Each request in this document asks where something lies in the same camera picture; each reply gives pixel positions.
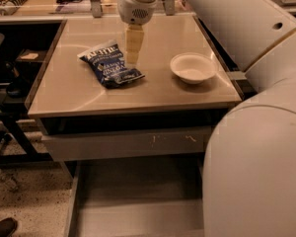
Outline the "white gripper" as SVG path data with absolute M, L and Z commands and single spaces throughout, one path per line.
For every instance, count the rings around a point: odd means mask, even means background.
M 135 65 L 144 39 L 140 25 L 152 18 L 157 0 L 117 0 L 117 10 L 121 19 L 129 24 L 125 30 L 125 61 Z

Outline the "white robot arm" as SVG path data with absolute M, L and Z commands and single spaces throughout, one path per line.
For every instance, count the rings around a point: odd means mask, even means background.
M 214 128 L 205 237 L 296 237 L 296 18 L 271 0 L 185 0 L 256 94 Z

